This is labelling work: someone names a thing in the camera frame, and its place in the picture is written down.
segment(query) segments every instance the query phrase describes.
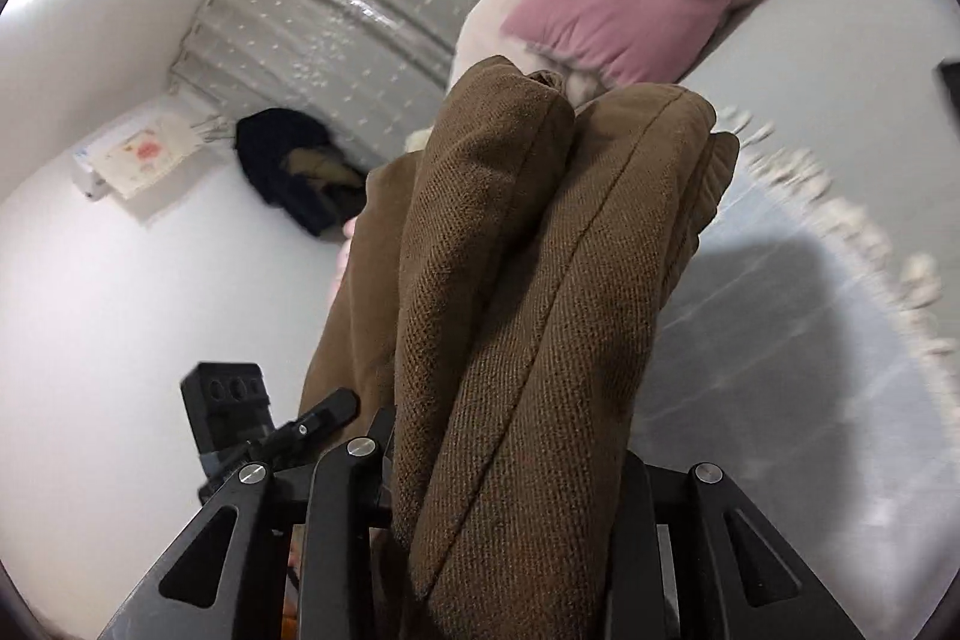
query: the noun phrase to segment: black bracket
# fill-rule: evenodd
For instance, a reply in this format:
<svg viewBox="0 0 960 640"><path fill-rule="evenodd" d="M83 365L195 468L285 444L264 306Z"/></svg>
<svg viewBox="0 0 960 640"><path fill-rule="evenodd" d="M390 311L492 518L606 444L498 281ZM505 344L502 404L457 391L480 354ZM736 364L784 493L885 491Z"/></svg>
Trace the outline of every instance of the black bracket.
<svg viewBox="0 0 960 640"><path fill-rule="evenodd" d="M117 611L101 640L277 640L293 525L305 523L299 640L373 640L371 528L389 528L394 411L315 465L244 464ZM666 530L669 557L661 552ZM667 566L676 611L667 603ZM862 640L730 477L627 453L611 540L611 640Z"/></svg>

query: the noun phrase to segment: bed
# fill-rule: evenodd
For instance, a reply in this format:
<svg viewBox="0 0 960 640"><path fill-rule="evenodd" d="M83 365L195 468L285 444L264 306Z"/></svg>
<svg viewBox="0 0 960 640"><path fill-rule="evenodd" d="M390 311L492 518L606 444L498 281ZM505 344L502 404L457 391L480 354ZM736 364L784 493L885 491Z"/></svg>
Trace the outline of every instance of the bed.
<svg viewBox="0 0 960 640"><path fill-rule="evenodd" d="M960 336L960 135L934 71L958 55L956 0L765 0L683 81L750 110L744 139L774 130L744 150L664 311L632 447L674 467L726 459L871 639L956 627L955 594L930 616L960 566L960 408L955 365L928 346ZM778 148L813 151L833 182L824 198L856 205L890 250L886 271L755 174ZM943 286L919 333L895 301L916 251ZM733 281L720 295L718 279ZM724 346L709 354L719 375L697 350L683 357L704 343Z"/></svg>

